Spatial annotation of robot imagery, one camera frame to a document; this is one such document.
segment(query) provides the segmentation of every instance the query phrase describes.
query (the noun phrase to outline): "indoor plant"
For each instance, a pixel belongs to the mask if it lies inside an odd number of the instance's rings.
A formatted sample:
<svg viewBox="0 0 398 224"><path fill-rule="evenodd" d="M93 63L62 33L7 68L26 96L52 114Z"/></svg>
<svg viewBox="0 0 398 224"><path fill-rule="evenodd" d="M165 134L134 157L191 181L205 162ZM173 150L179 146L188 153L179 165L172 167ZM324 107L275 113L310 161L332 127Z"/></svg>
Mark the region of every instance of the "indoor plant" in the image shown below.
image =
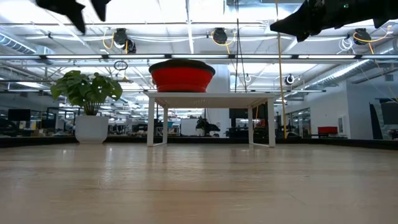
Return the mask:
<svg viewBox="0 0 398 224"><path fill-rule="evenodd" d="M100 144L108 135L108 117L97 116L107 97L120 99L123 89L112 78L94 73L94 78L70 71L51 86L54 99L64 95L71 105L81 106L85 116L76 117L75 136L80 143Z"/></svg>

